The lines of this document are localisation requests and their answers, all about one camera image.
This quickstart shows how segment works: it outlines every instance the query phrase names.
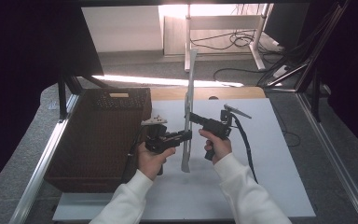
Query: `hand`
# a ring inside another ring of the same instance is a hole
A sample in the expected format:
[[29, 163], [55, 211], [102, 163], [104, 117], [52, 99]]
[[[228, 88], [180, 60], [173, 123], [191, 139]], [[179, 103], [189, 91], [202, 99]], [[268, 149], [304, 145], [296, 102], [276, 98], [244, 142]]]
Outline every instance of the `hand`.
[[167, 158], [175, 154], [174, 147], [166, 149], [161, 154], [156, 154], [147, 150], [145, 142], [138, 146], [138, 167], [139, 170], [149, 179], [155, 180], [161, 165], [167, 161]]
[[214, 149], [214, 156], [212, 158], [212, 163], [215, 165], [218, 161], [223, 159], [226, 155], [232, 152], [231, 142], [229, 139], [222, 140], [221, 138], [213, 135], [212, 133], [199, 129], [199, 133], [201, 136], [208, 138], [205, 145], [205, 150]]

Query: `white wall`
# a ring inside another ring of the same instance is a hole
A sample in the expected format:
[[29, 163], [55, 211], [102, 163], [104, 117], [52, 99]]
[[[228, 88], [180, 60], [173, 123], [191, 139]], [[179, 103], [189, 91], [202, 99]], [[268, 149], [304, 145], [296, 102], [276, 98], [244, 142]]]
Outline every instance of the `white wall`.
[[82, 10], [97, 52], [162, 49], [158, 6]]

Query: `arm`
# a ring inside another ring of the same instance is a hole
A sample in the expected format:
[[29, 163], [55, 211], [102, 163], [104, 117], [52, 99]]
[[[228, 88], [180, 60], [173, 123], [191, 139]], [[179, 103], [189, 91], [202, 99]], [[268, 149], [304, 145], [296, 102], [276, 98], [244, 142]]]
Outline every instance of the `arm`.
[[139, 170], [129, 183], [117, 188], [112, 201], [90, 224], [139, 223], [145, 210], [145, 195], [152, 187], [161, 165], [174, 153], [175, 148], [169, 148], [156, 155], [147, 150], [145, 143], [142, 143], [138, 147]]
[[236, 223], [291, 223], [269, 193], [255, 183], [249, 166], [242, 165], [232, 154], [229, 140], [221, 140], [200, 130], [206, 138], [206, 150], [212, 149], [213, 164], [222, 182], [220, 187], [233, 213]]

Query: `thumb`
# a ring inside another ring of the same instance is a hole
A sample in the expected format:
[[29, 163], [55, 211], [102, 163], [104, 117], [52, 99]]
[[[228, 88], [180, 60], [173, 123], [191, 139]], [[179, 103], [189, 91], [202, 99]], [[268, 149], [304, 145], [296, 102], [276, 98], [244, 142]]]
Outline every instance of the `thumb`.
[[204, 136], [206, 138], [208, 138], [209, 140], [211, 140], [213, 143], [217, 140], [217, 139], [220, 139], [219, 137], [215, 136], [214, 134], [208, 132], [208, 131], [205, 131], [205, 130], [202, 130], [202, 129], [199, 129], [199, 133], [201, 136]]
[[171, 155], [175, 154], [176, 152], [176, 148], [174, 147], [170, 147], [167, 150], [165, 150], [163, 153], [159, 154], [158, 156], [165, 161], [165, 159], [167, 159], [168, 157], [170, 157]]

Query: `cuff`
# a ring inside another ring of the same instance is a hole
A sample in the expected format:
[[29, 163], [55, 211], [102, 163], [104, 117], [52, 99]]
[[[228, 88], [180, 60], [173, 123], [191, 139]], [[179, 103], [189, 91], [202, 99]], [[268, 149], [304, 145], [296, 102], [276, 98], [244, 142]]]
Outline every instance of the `cuff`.
[[234, 154], [230, 153], [217, 162], [213, 168], [219, 174], [222, 182], [224, 182], [240, 172], [243, 165], [234, 157]]
[[143, 199], [152, 185], [152, 180], [145, 176], [140, 170], [136, 170], [135, 175], [127, 184], [127, 187], [129, 187], [140, 199]]

